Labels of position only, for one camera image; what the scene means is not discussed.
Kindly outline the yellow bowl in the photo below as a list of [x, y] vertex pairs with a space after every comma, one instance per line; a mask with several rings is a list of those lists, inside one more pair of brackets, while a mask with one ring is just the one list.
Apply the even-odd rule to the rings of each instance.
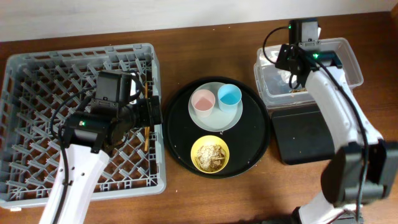
[[[199, 150], [199, 148], [201, 146], [214, 145], [214, 144], [220, 145], [226, 151], [226, 159], [225, 159], [225, 162], [224, 162], [224, 164], [223, 164], [223, 166], [221, 167], [220, 170], [217, 170], [215, 172], [206, 172], [206, 171], [200, 169], [199, 165], [195, 161], [195, 156], [196, 156], [197, 151]], [[212, 135], [203, 136], [203, 137], [197, 139], [195, 141], [195, 143], [193, 144], [192, 148], [191, 148], [190, 155], [191, 155], [191, 159], [192, 159], [193, 165], [199, 171], [201, 171], [202, 173], [205, 173], [205, 174], [215, 174], [215, 173], [220, 172], [221, 170], [223, 170], [226, 167], [226, 165], [227, 165], [227, 163], [229, 161], [229, 157], [230, 157], [229, 148], [228, 148], [227, 144], [221, 138], [219, 138], [217, 136], [212, 136]]]

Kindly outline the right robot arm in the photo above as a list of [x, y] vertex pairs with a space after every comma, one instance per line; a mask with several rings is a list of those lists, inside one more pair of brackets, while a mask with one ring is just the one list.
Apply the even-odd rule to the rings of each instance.
[[286, 27], [274, 65], [297, 77], [315, 100], [331, 133], [334, 158], [321, 176], [322, 191], [294, 210], [295, 223], [360, 223], [360, 208], [389, 196], [397, 174], [397, 142], [385, 141], [369, 122], [346, 74], [360, 71], [348, 41], [335, 50], [320, 41], [316, 18], [294, 19]]

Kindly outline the white napkin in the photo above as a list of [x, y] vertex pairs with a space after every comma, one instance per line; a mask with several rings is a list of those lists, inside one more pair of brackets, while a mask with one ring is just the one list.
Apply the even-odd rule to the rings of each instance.
[[290, 79], [292, 79], [292, 82], [296, 81], [296, 77], [292, 76], [292, 74], [289, 71], [278, 70], [277, 73], [280, 75], [282, 81], [285, 83], [288, 83]]

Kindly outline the food scraps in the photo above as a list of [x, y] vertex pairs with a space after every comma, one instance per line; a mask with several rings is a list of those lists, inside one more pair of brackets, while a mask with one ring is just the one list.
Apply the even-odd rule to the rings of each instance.
[[206, 172], [220, 170], [225, 159], [226, 151], [218, 144], [201, 146], [195, 156], [200, 169]]

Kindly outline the gold foil wrapper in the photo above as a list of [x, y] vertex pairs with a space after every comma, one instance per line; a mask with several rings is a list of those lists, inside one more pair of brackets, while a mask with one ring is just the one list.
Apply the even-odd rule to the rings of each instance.
[[300, 93], [300, 92], [306, 92], [307, 91], [307, 89], [306, 88], [302, 88], [302, 89], [294, 89], [294, 90], [292, 90], [291, 91], [291, 93]]

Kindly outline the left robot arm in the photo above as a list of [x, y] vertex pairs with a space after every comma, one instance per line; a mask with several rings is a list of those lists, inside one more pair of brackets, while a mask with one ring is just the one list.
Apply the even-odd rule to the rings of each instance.
[[137, 72], [102, 70], [95, 85], [66, 99], [86, 96], [57, 130], [60, 163], [41, 223], [83, 223], [101, 174], [112, 151], [122, 146], [134, 128], [143, 128], [149, 150], [151, 127], [162, 123], [159, 96], [149, 96], [148, 84]]

